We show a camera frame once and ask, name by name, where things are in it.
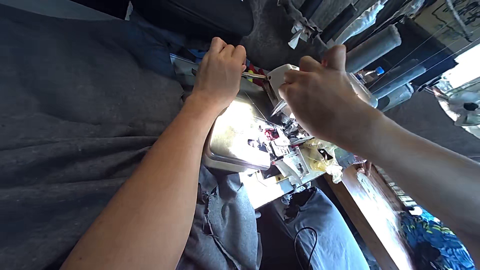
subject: gray fabric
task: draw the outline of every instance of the gray fabric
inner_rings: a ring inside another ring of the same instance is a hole
[[[213,176],[202,166],[193,226],[177,269],[258,269],[261,252],[255,210],[239,175]]]
[[[287,228],[292,237],[303,227],[312,227],[318,234],[318,242],[312,256],[312,268],[319,270],[368,270],[362,251],[334,204],[318,188],[307,200]],[[308,260],[314,232],[303,230],[297,238],[297,246],[303,250],[303,259]]]
[[[427,140],[480,162],[480,139],[455,126],[430,93],[416,92],[409,100],[386,111],[385,115]]]
[[[58,269],[177,115],[183,91],[168,42],[145,25],[0,5],[0,29],[0,265]],[[255,268],[245,190],[205,168],[199,180],[185,267]],[[213,236],[204,234],[206,197]]]

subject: blue fabric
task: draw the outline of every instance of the blue fabric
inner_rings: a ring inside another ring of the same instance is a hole
[[[412,249],[422,242],[429,242],[437,248],[441,258],[436,262],[445,269],[475,270],[473,260],[463,243],[450,229],[440,223],[404,213],[402,229]]]

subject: gray blanket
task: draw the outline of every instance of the gray blanket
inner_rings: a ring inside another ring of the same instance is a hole
[[[0,265],[58,269],[177,115],[183,90],[154,27],[0,5],[0,29]],[[255,268],[240,182],[205,168],[199,180],[181,265]]]

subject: right hand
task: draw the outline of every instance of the right hand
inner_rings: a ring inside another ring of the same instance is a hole
[[[220,113],[230,105],[240,90],[246,57],[242,45],[234,47],[221,38],[214,37],[200,63],[191,97],[201,99],[204,107]]]
[[[345,72],[346,48],[329,49],[322,63],[310,56],[300,60],[300,71],[285,72],[279,93],[298,123],[311,135],[352,151],[363,143],[382,113],[355,94]]]

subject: black chair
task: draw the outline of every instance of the black chair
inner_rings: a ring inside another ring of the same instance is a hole
[[[247,0],[132,0],[134,10],[157,27],[210,41],[238,44],[253,30]]]

